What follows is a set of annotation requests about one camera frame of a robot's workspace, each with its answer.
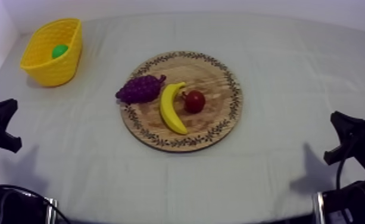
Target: yellow banana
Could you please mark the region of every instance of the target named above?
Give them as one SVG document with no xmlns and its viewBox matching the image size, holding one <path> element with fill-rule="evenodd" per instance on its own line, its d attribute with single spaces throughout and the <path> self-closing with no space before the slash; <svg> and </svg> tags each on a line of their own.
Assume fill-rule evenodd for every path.
<svg viewBox="0 0 365 224">
<path fill-rule="evenodd" d="M 177 113 L 175 113 L 173 103 L 179 89 L 185 85 L 185 82 L 167 85 L 160 98 L 160 114 L 163 117 L 163 120 L 171 130 L 181 135 L 186 135 L 188 131 L 181 119 L 179 119 Z"/>
</svg>

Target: red apple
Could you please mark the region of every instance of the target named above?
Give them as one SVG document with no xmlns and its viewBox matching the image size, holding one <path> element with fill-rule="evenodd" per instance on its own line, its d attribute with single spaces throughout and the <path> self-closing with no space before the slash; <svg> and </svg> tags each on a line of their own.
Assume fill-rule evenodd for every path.
<svg viewBox="0 0 365 224">
<path fill-rule="evenodd" d="M 185 110 L 189 113 L 196 114 L 203 110 L 206 99 L 204 95 L 196 90 L 190 91 L 187 95 L 183 92 L 185 100 Z"/>
</svg>

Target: wooden plate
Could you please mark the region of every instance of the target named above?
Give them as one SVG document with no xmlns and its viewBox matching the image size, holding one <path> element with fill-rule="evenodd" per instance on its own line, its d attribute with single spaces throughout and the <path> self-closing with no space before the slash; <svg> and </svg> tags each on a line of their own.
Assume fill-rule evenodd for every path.
<svg viewBox="0 0 365 224">
<path fill-rule="evenodd" d="M 167 76 L 165 85 L 186 82 L 180 90 L 198 90 L 206 105 L 198 114 L 184 109 L 181 94 L 174 108 L 188 130 L 187 135 L 171 131 L 160 115 L 160 96 L 146 104 L 122 104 L 121 116 L 127 128 L 143 143 L 171 153 L 187 153 L 209 147 L 225 137 L 238 122 L 242 111 L 242 91 L 229 69 L 211 56 L 175 51 L 142 63 L 129 78 L 151 74 Z"/>
</svg>

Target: yellow basket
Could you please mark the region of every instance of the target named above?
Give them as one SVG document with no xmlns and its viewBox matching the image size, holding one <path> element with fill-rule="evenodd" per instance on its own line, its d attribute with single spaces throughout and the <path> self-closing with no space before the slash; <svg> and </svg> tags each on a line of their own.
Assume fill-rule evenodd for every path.
<svg viewBox="0 0 365 224">
<path fill-rule="evenodd" d="M 52 58 L 53 49 L 60 44 L 68 50 Z M 58 86 L 73 78 L 82 49 L 81 21 L 64 18 L 37 30 L 24 52 L 20 67 L 42 86 Z"/>
</svg>

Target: green ball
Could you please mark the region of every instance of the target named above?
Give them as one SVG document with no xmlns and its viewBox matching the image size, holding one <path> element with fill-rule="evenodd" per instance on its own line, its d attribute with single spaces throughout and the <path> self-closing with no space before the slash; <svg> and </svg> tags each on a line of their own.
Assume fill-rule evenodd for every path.
<svg viewBox="0 0 365 224">
<path fill-rule="evenodd" d="M 62 56 L 68 50 L 68 46 L 65 44 L 59 44 L 53 48 L 52 58 L 58 58 Z"/>
</svg>

